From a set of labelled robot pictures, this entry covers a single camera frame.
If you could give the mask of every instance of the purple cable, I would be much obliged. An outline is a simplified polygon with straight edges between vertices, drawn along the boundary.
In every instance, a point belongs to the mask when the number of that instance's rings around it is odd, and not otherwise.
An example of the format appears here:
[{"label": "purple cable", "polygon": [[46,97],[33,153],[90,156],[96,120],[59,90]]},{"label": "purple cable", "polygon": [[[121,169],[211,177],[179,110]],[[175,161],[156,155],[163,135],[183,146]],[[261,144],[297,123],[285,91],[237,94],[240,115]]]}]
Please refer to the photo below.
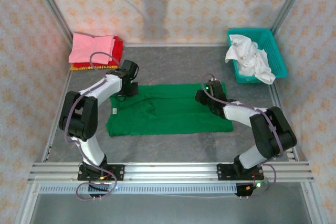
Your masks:
[{"label": "purple cable", "polygon": [[[281,142],[280,142],[280,139],[279,139],[278,133],[277,133],[277,131],[276,131],[276,128],[273,126],[271,120],[270,120],[269,117],[266,115],[266,113],[265,113],[264,111],[258,109],[258,108],[255,108],[255,107],[253,107],[253,106],[250,106],[250,105],[245,105],[245,104],[242,104],[242,103],[237,104],[237,103],[225,102],[225,101],[222,101],[222,100],[220,100],[220,99],[217,99],[217,98],[213,97],[212,95],[210,95],[210,94],[208,93],[208,91],[205,89],[204,84],[203,84],[204,78],[207,77],[207,76],[211,76],[213,79],[215,79],[215,76],[214,76],[213,74],[211,74],[211,73],[207,73],[207,74],[205,74],[205,75],[203,76],[203,78],[202,78],[202,82],[201,82],[202,89],[203,89],[204,93],[205,93],[208,97],[210,97],[212,100],[214,100],[214,101],[216,101],[216,102],[219,102],[219,103],[222,103],[222,104],[225,104],[225,105],[233,105],[233,106],[246,107],[246,108],[249,108],[249,109],[251,109],[251,110],[255,110],[255,111],[257,111],[257,112],[261,113],[261,114],[264,116],[264,118],[266,119],[266,121],[267,121],[267,123],[268,123],[268,125],[269,125],[269,128],[271,129],[271,131],[272,131],[272,133],[273,133],[273,135],[274,135],[274,137],[275,137],[275,139],[276,139],[276,141],[277,141],[277,144],[278,144],[278,146],[279,146],[280,155],[278,155],[278,157],[282,157],[283,154],[284,154],[284,153],[283,153],[283,152],[284,152],[284,149],[283,149],[282,144],[281,144]],[[273,181],[272,185],[271,185],[265,192],[267,192],[269,189],[273,188],[274,185],[275,185],[275,182],[277,181],[277,173],[276,173],[274,167],[273,167],[272,165],[265,164],[265,163],[268,162],[268,161],[269,161],[269,159],[266,160],[266,161],[263,161],[262,163],[260,163],[260,164],[258,165],[258,166],[262,166],[262,165],[270,166],[270,167],[272,168],[273,172],[274,172],[274,181]],[[249,197],[254,197],[254,198],[255,198],[255,197],[258,197],[258,196],[260,196],[260,195],[253,195],[253,196],[249,196]]]},{"label": "purple cable", "polygon": [[[94,70],[96,70],[96,71],[103,72],[103,71],[97,69],[97,68],[93,65],[93,63],[92,63],[92,57],[93,57],[94,55],[96,55],[96,54],[107,55],[107,56],[109,56],[110,58],[112,58],[112,60],[114,60],[118,65],[120,64],[118,60],[116,60],[113,56],[111,56],[111,55],[109,55],[109,54],[107,54],[107,53],[105,53],[105,52],[94,52],[94,53],[91,54],[91,56],[90,56],[90,65],[91,65],[92,68],[93,68]],[[80,142],[79,142],[78,140],[70,140],[70,141],[69,141],[69,140],[68,140],[68,131],[69,131],[69,125],[70,125],[70,120],[71,120],[72,114],[73,114],[73,112],[75,111],[75,108],[76,108],[77,104],[79,103],[79,101],[80,101],[85,95],[89,94],[89,93],[92,92],[93,90],[95,90],[95,89],[97,89],[97,88],[103,86],[103,85],[106,83],[107,79],[106,79],[106,77],[105,77],[105,73],[103,73],[103,74],[104,74],[104,78],[103,78],[103,81],[102,81],[101,83],[99,83],[99,84],[97,84],[96,86],[94,86],[91,90],[87,90],[86,92],[84,92],[83,94],[81,94],[80,97],[73,103],[73,105],[72,105],[72,107],[71,107],[71,109],[70,109],[70,112],[69,112],[67,121],[66,121],[65,129],[64,129],[64,140],[65,140],[65,142],[67,142],[67,143],[73,143],[73,142],[75,142],[76,145],[77,145],[77,147],[78,147],[78,150],[79,150],[80,154],[82,155],[82,157],[83,157],[84,159],[87,160],[87,162],[88,162],[91,166],[93,166],[94,168],[96,168],[96,169],[98,169],[98,170],[100,170],[100,171],[102,171],[102,172],[105,172],[105,173],[109,174],[109,175],[114,179],[114,186],[112,187],[112,189],[109,190],[109,191],[108,191],[106,194],[104,194],[103,196],[99,196],[100,199],[102,199],[102,198],[104,198],[104,197],[106,197],[106,196],[109,196],[109,195],[115,190],[115,188],[116,188],[116,186],[117,186],[117,178],[116,178],[116,176],[115,176],[112,172],[110,172],[109,170],[103,169],[103,168],[99,167],[98,165],[95,165],[95,164],[94,164],[94,163],[93,163],[93,162],[92,162],[92,161],[85,155],[85,153],[83,152],[83,150],[82,150],[82,148],[81,148],[81,146],[80,146]],[[96,185],[104,185],[104,186],[109,186],[109,185],[107,185],[107,184],[103,184],[103,183],[92,183],[92,182],[84,182],[84,183],[81,183],[81,184],[78,185],[78,187],[76,188],[76,196],[77,196],[77,198],[78,198],[79,200],[82,200],[82,201],[95,200],[95,197],[85,199],[85,198],[81,198],[81,197],[79,196],[79,194],[78,194],[78,190],[79,190],[79,188],[80,188],[82,185],[92,185],[92,186],[96,186]]]}]

